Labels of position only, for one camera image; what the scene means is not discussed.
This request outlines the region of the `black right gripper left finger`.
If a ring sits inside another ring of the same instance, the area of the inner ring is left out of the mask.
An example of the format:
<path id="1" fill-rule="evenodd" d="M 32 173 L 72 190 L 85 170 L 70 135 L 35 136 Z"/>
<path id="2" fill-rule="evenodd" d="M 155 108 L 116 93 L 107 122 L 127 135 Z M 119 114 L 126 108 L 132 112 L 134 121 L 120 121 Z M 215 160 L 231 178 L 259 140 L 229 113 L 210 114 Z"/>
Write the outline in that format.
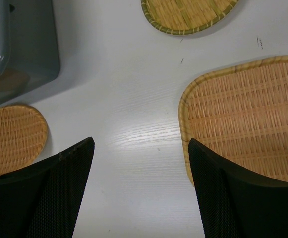
<path id="1" fill-rule="evenodd" d="M 71 238 L 95 142 L 88 137 L 0 176 L 0 238 Z"/>

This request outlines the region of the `round orange woven tray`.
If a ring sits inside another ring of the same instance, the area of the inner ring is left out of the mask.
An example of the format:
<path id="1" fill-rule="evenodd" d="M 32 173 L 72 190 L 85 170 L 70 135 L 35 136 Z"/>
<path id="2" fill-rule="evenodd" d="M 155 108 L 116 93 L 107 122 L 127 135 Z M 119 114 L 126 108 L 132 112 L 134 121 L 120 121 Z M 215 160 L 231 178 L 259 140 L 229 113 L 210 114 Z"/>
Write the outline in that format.
<path id="1" fill-rule="evenodd" d="M 48 126 L 34 107 L 0 108 L 0 176 L 30 165 L 42 152 Z"/>

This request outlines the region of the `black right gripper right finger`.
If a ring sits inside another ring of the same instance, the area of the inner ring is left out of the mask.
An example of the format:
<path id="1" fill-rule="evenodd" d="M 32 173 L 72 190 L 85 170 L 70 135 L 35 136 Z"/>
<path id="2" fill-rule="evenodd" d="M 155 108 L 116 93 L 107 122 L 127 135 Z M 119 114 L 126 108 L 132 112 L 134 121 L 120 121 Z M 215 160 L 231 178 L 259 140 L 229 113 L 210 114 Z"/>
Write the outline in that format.
<path id="1" fill-rule="evenodd" d="M 250 171 L 196 139 L 190 168 L 207 238 L 288 238 L 288 182 Z"/>

